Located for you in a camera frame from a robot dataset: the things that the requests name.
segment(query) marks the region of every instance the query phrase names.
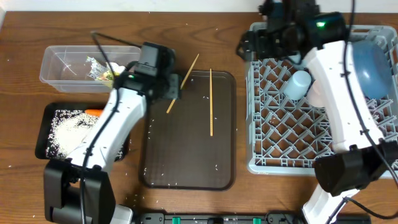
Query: green clip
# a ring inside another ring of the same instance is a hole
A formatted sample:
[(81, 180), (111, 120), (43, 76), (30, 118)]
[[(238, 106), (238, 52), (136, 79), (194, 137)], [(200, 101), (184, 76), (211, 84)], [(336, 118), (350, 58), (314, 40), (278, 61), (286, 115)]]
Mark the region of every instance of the green clip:
[(181, 223), (181, 218), (180, 217), (174, 217), (172, 223), (173, 224), (180, 224)]
[(253, 224), (261, 224), (261, 218), (253, 218)]

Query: wooden table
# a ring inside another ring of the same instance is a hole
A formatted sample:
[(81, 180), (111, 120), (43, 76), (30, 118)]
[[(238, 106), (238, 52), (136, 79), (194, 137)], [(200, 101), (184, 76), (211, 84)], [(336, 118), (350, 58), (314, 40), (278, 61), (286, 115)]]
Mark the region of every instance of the wooden table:
[[(179, 69), (188, 69), (199, 53), (195, 69), (229, 71), (237, 84), (236, 181), (229, 190), (145, 188), (137, 178), (144, 128), (140, 122), (132, 130), (131, 153), (115, 163), (111, 173), (117, 203), (140, 212), (150, 208), (164, 208), (168, 213), (299, 211), (315, 189), (314, 177), (254, 175), (246, 169), (244, 66), (234, 49), (241, 34), (256, 21), (261, 21), (256, 13), (8, 12), (0, 33), (0, 223), (46, 222), (42, 176), (47, 161), (34, 156), (45, 106), (54, 101), (105, 102), (108, 98), (107, 94), (60, 93), (39, 80), (46, 47), (93, 45), (91, 30), (173, 48)], [(397, 21), (398, 14), (360, 14), (355, 24), (398, 29)], [(385, 215), (398, 207), (391, 180), (378, 180), (354, 198)], [(344, 212), (363, 213), (353, 204), (345, 206)]]

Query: dish rack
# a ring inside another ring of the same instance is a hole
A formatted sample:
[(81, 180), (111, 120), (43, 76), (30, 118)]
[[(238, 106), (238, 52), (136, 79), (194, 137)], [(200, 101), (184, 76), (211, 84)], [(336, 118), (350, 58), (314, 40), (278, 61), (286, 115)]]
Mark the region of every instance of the dish rack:
[[(251, 26), (265, 28), (265, 22)], [(368, 108), (386, 141), (398, 141), (397, 32), (388, 26), (353, 26), (350, 41), (365, 39), (385, 52), (393, 82), (386, 97), (367, 100)], [(246, 160), (253, 174), (315, 175), (315, 159), (334, 154), (325, 109), (310, 106), (306, 97), (292, 101), (283, 94), (296, 71), (287, 61), (273, 58), (246, 64)], [(398, 174), (398, 161), (393, 169)]]

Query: chopstick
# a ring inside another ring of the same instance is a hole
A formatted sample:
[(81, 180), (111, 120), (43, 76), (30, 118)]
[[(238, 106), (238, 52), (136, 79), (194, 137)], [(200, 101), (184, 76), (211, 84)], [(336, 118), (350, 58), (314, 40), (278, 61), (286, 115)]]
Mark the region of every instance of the chopstick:
[(210, 136), (213, 136), (213, 77), (210, 69)]
[[(189, 70), (188, 70), (187, 75), (185, 76), (184, 80), (182, 81), (181, 86), (180, 86), (180, 90), (182, 90), (182, 87), (184, 86), (185, 82), (187, 81), (189, 74), (191, 74), (191, 71), (192, 71), (192, 69), (193, 69), (193, 66), (194, 66), (195, 63), (197, 62), (198, 57), (199, 57), (199, 54), (197, 55), (197, 57), (196, 57), (195, 60), (193, 61), (191, 67), (190, 67)], [(170, 112), (170, 110), (172, 109), (172, 107), (173, 107), (173, 105), (174, 105), (174, 102), (175, 102), (175, 99), (171, 102), (171, 104), (170, 104), (169, 108), (167, 109), (166, 113), (169, 113), (169, 112)]]

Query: clear plastic container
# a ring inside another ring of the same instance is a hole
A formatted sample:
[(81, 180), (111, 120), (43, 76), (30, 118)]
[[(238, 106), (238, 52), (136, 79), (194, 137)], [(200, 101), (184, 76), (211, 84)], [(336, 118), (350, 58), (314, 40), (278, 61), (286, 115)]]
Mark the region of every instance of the clear plastic container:
[[(139, 60), (140, 48), (131, 46), (103, 46), (110, 62), (126, 66), (129, 62)], [(111, 81), (99, 81), (89, 77), (93, 57), (104, 62), (98, 47), (93, 46), (50, 46), (45, 49), (40, 81), (48, 83), (62, 92), (74, 93), (107, 93)]]

